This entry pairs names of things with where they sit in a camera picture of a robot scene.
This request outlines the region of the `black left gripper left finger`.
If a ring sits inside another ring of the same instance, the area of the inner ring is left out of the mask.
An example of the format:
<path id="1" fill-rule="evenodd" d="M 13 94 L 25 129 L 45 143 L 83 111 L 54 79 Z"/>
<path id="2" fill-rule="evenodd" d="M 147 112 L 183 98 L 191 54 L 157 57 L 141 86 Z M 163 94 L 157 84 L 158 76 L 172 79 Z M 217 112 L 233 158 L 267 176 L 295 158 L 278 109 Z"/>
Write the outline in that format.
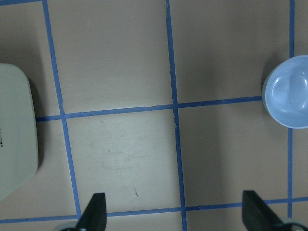
<path id="1" fill-rule="evenodd" d="M 104 231 L 106 229 L 105 193 L 95 193 L 75 226 L 76 231 Z"/>

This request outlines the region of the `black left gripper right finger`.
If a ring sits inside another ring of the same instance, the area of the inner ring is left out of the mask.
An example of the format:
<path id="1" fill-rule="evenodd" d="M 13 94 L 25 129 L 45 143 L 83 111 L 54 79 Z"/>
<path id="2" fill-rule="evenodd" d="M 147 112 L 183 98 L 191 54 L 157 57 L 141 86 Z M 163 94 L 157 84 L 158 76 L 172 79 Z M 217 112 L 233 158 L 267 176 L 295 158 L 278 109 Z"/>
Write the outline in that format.
<path id="1" fill-rule="evenodd" d="M 243 191 L 242 222 L 248 231 L 289 230 L 289 226 L 253 190 Z"/>

